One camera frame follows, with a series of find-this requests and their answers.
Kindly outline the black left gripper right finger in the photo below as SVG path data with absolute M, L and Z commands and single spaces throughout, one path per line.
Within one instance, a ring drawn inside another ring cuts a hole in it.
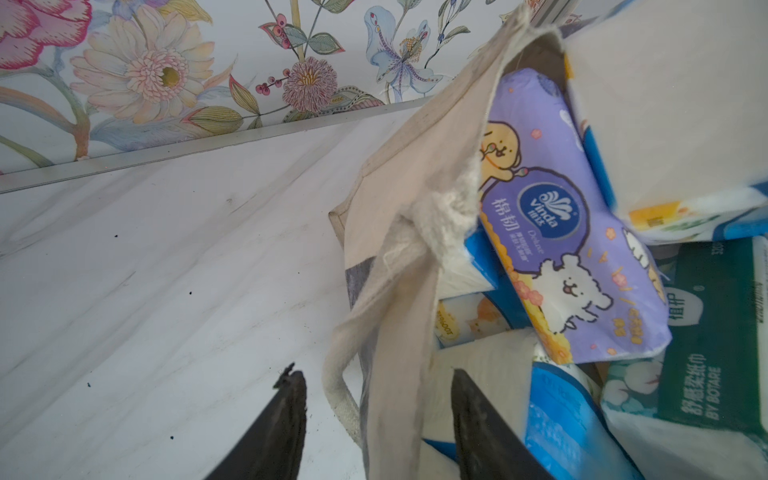
M 463 369 L 453 373 L 451 407 L 463 480 L 553 480 Z

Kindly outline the beige canvas bag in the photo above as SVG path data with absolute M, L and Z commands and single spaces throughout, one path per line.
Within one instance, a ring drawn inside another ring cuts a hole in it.
M 351 310 L 332 335 L 322 383 L 370 479 L 415 479 L 438 300 L 461 293 L 464 243 L 479 216 L 479 147 L 500 77 L 531 45 L 562 37 L 518 6 L 459 75 L 362 167 L 329 215 Z

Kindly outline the purple tissue pack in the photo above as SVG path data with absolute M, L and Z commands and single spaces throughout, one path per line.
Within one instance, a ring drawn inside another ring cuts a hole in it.
M 481 224 L 558 364 L 652 357 L 671 341 L 647 247 L 609 210 L 558 86 L 503 76 L 479 147 Z

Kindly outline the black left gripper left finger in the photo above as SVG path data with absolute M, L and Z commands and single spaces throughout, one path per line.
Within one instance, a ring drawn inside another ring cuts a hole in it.
M 256 420 L 209 479 L 296 480 L 307 425 L 307 386 L 304 375 L 286 367 L 276 390 Z

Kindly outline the green white tissue box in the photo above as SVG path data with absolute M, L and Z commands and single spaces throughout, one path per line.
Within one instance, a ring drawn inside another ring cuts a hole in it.
M 612 363 L 601 406 L 646 479 L 767 476 L 767 239 L 658 246 L 672 340 Z

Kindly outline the blue floral tissue pack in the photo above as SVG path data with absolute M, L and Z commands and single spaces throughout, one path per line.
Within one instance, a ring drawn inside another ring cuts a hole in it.
M 465 241 L 474 272 L 485 282 L 464 295 L 439 301 L 435 335 L 449 348 L 531 325 L 528 315 L 482 227 Z
M 638 479 L 608 432 L 600 389 L 574 365 L 552 363 L 531 328 L 510 330 L 433 354 L 422 438 L 457 460 L 450 384 L 465 370 L 533 457 L 557 479 Z

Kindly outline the blue floral tissue pack front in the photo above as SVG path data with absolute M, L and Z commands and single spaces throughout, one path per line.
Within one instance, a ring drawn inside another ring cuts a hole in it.
M 450 384 L 465 370 L 533 457 L 557 479 L 638 479 L 608 432 L 600 389 L 574 365 L 552 363 L 531 328 L 510 330 L 433 354 L 422 438 L 457 460 Z

